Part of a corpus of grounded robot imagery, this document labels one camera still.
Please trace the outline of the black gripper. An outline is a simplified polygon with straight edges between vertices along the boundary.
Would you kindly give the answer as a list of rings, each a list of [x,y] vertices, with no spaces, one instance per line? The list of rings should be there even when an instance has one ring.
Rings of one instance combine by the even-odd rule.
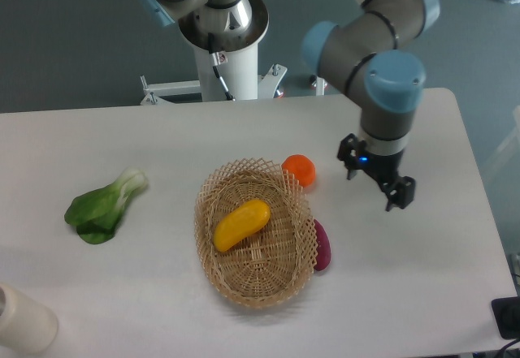
[[[403,155],[404,150],[392,155],[371,153],[364,140],[350,133],[340,142],[336,157],[347,170],[347,180],[362,170],[379,185],[387,197],[385,210],[390,212],[395,207],[405,209],[414,200],[415,179],[398,172]]]

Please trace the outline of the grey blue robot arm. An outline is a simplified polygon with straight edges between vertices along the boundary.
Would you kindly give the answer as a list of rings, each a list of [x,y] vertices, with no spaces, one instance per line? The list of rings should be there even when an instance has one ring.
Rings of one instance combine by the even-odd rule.
[[[141,0],[163,26],[177,24],[196,56],[205,101],[257,99],[258,43],[269,15],[262,0]],[[359,131],[337,157],[349,176],[362,171],[387,197],[388,208],[414,199],[414,179],[399,174],[426,72],[402,46],[439,17],[439,0],[356,0],[363,10],[346,26],[323,21],[304,36],[301,54],[314,75],[361,111]]]

